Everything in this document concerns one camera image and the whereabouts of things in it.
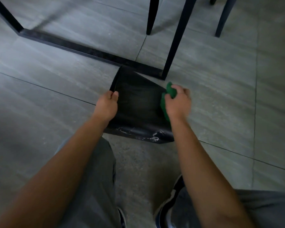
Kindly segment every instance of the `green cloth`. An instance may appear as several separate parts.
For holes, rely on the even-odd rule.
[[[172,88],[171,85],[172,85],[172,82],[169,81],[166,87],[166,92],[162,93],[162,98],[160,100],[160,107],[163,110],[165,119],[167,119],[168,121],[170,121],[170,119],[166,111],[165,95],[170,94],[171,98],[173,99],[176,97],[176,94],[177,94],[176,89]]]

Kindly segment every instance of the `dust on bag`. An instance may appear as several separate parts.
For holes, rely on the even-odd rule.
[[[173,142],[170,122],[160,107],[166,89],[121,66],[110,88],[118,91],[118,111],[105,133],[153,143]]]

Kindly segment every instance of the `shoe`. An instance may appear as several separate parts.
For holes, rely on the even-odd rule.
[[[127,223],[125,221],[125,214],[123,213],[122,209],[120,209],[119,207],[117,207],[117,210],[120,216],[120,223],[122,225],[121,228],[127,228]]]
[[[184,187],[185,183],[183,180],[183,176],[180,175],[174,184],[173,190],[171,192],[171,197],[168,200],[164,201],[163,204],[161,204],[160,207],[155,211],[154,220],[156,228],[167,228],[167,212],[173,207],[180,190]]]

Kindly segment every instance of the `right hand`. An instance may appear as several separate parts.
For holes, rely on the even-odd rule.
[[[172,88],[176,89],[177,95],[174,99],[170,94],[165,95],[166,111],[170,121],[174,119],[186,120],[191,111],[191,98],[190,90],[184,89],[179,85],[172,85]]]

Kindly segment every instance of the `pant leg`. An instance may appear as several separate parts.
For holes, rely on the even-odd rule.
[[[121,227],[115,205],[115,164],[109,142],[100,138],[59,228]]]
[[[236,190],[247,213],[259,228],[285,228],[285,193],[274,191]],[[176,228],[200,228],[200,222],[186,188],[177,196],[171,213]]]

